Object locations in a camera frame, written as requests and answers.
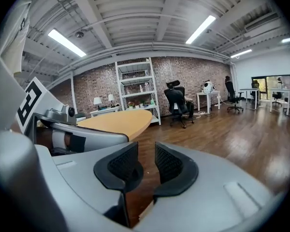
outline air conditioning vent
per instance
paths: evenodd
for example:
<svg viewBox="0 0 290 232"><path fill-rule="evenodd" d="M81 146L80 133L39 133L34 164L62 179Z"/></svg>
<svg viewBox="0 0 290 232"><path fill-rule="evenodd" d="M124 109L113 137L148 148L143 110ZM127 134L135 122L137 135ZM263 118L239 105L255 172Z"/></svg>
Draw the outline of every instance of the air conditioning vent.
<svg viewBox="0 0 290 232"><path fill-rule="evenodd" d="M247 25L245 25L245 30L246 30L246 32L249 32L249 31L265 24L265 23L276 20L278 18L279 18L279 16L277 13L271 13L271 14L264 15L256 20L254 20L253 22L250 22Z"/></svg>

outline white wall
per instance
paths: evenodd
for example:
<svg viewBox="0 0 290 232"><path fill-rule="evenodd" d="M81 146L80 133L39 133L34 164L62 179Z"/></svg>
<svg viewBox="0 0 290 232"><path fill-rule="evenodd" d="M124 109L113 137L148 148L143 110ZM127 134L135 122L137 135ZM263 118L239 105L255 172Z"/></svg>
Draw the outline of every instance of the white wall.
<svg viewBox="0 0 290 232"><path fill-rule="evenodd" d="M290 48L235 62L238 89L251 87L255 76L289 75Z"/></svg>

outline white metal shelving unit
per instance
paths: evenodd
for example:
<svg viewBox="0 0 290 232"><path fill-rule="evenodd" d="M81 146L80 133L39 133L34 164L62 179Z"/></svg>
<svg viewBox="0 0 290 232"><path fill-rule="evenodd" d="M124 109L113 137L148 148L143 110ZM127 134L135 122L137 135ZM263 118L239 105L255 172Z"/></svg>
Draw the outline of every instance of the white metal shelving unit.
<svg viewBox="0 0 290 232"><path fill-rule="evenodd" d="M154 76L151 58L147 58L146 62L138 62L138 63L131 63L131 64L118 65L117 62L115 62L115 67L116 67L116 76L117 76L118 90L119 90L122 110L123 111L130 110L127 106L126 98L150 94L151 99L155 101L155 105L149 105L147 107L140 107L137 109L146 109L146 110L152 109L153 117L152 117L151 123L158 122L159 125L161 125L157 88L156 88L156 82L155 82L155 76ZM123 79L124 74L136 73L136 72L144 72L145 75L141 77ZM134 84L142 84L142 83L149 83L150 91L138 92L134 94L125 93L125 86L134 85Z"/></svg>

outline brick wall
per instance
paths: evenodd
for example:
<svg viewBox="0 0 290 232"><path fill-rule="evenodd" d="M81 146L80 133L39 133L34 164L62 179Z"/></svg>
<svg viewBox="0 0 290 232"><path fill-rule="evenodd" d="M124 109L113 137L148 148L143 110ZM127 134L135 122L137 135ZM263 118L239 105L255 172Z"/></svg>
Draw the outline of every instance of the brick wall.
<svg viewBox="0 0 290 232"><path fill-rule="evenodd" d="M145 59L127 60L118 64L139 61L145 61ZM167 88L165 83L173 80L179 80L181 82L180 85L185 87L186 97L193 99L195 107L197 107L196 93L201 91L201 86L208 79L210 79L216 89L220 91L221 98L223 100L227 99L228 93L224 85L224 79L226 75L231 76L228 65L205 59L184 57L152 58L152 63L161 116L169 114L169 103L163 91ZM136 91L139 92L139 85L130 87L131 93ZM51 92L58 97L60 101L61 99L66 99L68 104L72 103L72 98L71 101L69 100L71 85L67 87L65 82L63 82L54 87ZM108 94L113 94L115 98L113 103L120 104L115 64L104 65L75 76L74 92L77 111L79 113L84 112L87 116L89 116L89 112L97 110L98 108L96 105L93 105L94 97L101 97L102 105L110 106L111 103L108 101ZM130 98L130 100L127 99L127 101L132 101L134 103L138 103L140 100L148 102L150 100L150 95ZM217 98L212 96L211 103L217 103ZM206 96L201 96L200 106L206 106Z"/></svg>

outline desk leg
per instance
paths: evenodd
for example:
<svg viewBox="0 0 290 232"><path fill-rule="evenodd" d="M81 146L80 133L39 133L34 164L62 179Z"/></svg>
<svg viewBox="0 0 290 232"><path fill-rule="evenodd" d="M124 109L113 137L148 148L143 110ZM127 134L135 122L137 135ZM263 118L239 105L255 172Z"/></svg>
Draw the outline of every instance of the desk leg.
<svg viewBox="0 0 290 232"><path fill-rule="evenodd" d="M210 101L209 101L209 94L207 94L206 95L206 99L207 99L207 114L209 114L209 103L210 103Z"/></svg>
<svg viewBox="0 0 290 232"><path fill-rule="evenodd" d="M257 97L257 91L255 91L256 92L256 95L255 95L255 110L257 110L257 99L258 99L258 97Z"/></svg>
<svg viewBox="0 0 290 232"><path fill-rule="evenodd" d="M273 103L272 103L272 98L273 98L273 92L270 92L270 113L272 112L272 107L273 107Z"/></svg>
<svg viewBox="0 0 290 232"><path fill-rule="evenodd" d="M197 95L197 100L198 100L198 111L200 111L200 96Z"/></svg>
<svg viewBox="0 0 290 232"><path fill-rule="evenodd" d="M287 104L287 115L289 115L289 108L290 108L290 92L288 92L288 104Z"/></svg>
<svg viewBox="0 0 290 232"><path fill-rule="evenodd" d="M218 110L220 110L220 92L218 93Z"/></svg>

